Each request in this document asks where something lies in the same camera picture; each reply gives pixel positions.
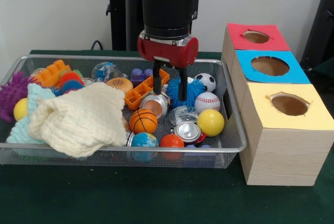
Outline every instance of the cream knit cloth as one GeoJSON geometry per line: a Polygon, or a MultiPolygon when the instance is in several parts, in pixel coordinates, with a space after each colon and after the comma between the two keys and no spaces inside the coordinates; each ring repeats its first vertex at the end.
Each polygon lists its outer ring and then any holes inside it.
{"type": "Polygon", "coordinates": [[[29,135],[72,157],[87,157],[102,146],[126,145],[124,93],[95,83],[43,101],[31,116],[29,135]]]}

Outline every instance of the purple spiky ball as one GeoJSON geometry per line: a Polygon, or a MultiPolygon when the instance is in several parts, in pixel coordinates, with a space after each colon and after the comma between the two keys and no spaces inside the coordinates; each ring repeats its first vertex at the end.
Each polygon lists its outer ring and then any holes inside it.
{"type": "Polygon", "coordinates": [[[11,81],[1,86],[0,90],[0,119],[12,123],[14,121],[14,107],[16,103],[28,96],[28,84],[34,79],[24,78],[23,72],[13,74],[11,81]]]}

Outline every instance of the light blue knit cloth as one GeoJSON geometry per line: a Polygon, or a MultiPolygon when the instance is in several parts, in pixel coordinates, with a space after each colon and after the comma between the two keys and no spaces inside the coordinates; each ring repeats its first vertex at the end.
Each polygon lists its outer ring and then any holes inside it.
{"type": "Polygon", "coordinates": [[[45,142],[35,140],[28,134],[28,126],[30,124],[30,116],[38,107],[39,101],[55,98],[52,90],[42,88],[37,84],[28,85],[28,112],[29,115],[19,120],[11,129],[10,136],[7,138],[8,143],[20,144],[45,144],[45,142]]]}

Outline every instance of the yellow ball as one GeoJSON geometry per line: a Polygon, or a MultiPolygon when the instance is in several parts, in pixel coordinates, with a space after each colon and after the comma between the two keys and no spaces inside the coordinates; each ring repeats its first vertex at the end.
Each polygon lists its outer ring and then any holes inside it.
{"type": "Polygon", "coordinates": [[[20,99],[14,107],[14,118],[19,121],[28,114],[28,98],[20,99]]]}
{"type": "Polygon", "coordinates": [[[214,137],[223,131],[225,120],[220,112],[214,109],[207,109],[198,116],[197,125],[202,133],[208,137],[214,137]]]}

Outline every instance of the yellow box top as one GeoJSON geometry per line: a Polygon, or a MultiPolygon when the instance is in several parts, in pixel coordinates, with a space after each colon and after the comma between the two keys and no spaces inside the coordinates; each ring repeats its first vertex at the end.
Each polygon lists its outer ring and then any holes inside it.
{"type": "Polygon", "coordinates": [[[334,130],[334,120],[311,84],[248,83],[264,128],[334,130]]]}

